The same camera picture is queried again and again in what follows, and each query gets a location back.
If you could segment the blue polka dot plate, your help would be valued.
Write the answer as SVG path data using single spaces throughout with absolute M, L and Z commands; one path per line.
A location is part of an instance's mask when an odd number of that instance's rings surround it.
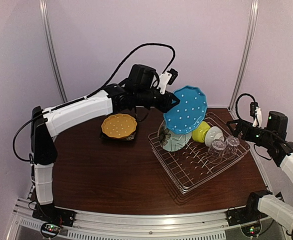
M 179 104 L 163 114 L 166 127 L 175 134 L 188 134 L 204 120 L 207 112 L 206 95 L 195 86 L 186 85 L 173 94 Z

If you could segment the black square floral plate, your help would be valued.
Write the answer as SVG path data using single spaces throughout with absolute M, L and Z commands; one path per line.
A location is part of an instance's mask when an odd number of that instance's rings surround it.
M 100 131 L 99 138 L 102 140 L 106 140 L 106 141 L 133 142 L 133 141 L 135 141 L 135 139 L 138 135 L 138 131 L 139 131 L 139 126 L 137 126 L 136 130 L 133 133 L 131 133 L 129 136 L 122 137 L 122 138 L 109 137 L 105 133 Z

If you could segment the yellow polka dot plate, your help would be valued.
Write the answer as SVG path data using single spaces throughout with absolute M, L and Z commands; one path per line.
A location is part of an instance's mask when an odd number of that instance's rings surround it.
M 126 113 L 108 116 L 101 125 L 101 131 L 109 138 L 123 139 L 129 137 L 137 129 L 136 119 Z

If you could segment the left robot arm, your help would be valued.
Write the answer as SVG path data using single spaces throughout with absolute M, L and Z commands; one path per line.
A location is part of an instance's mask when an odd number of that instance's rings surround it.
M 135 64 L 121 83 L 111 83 L 94 93 L 58 106 L 32 111 L 31 162 L 39 214 L 47 222 L 54 222 L 58 210 L 51 204 L 53 196 L 53 167 L 58 157 L 54 138 L 64 131 L 87 121 L 135 107 L 154 107 L 167 113 L 180 101 L 166 90 L 178 77 L 175 69 L 162 74 L 149 66 Z

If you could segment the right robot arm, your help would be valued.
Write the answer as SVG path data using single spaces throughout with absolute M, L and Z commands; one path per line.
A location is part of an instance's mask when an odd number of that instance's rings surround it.
M 277 111 L 270 111 L 265 128 L 254 126 L 251 122 L 236 119 L 226 123 L 234 137 L 254 143 L 267 150 L 275 162 L 293 184 L 293 142 L 286 141 L 288 117 Z M 253 221 L 265 214 L 284 227 L 293 239 L 293 207 L 279 200 L 267 190 L 252 192 L 243 209 L 243 217 Z

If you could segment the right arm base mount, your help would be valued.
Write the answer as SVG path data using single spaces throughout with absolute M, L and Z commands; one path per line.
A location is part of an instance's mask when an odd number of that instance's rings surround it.
M 230 207 L 226 211 L 226 219 L 230 227 L 258 221 L 266 217 L 266 214 L 259 211 L 248 213 L 248 210 L 245 206 L 240 208 Z

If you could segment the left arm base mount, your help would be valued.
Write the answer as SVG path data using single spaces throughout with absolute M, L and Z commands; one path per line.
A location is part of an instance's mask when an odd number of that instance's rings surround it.
M 55 207 L 52 204 L 36 205 L 32 217 L 57 226 L 72 227 L 76 213 L 73 210 Z

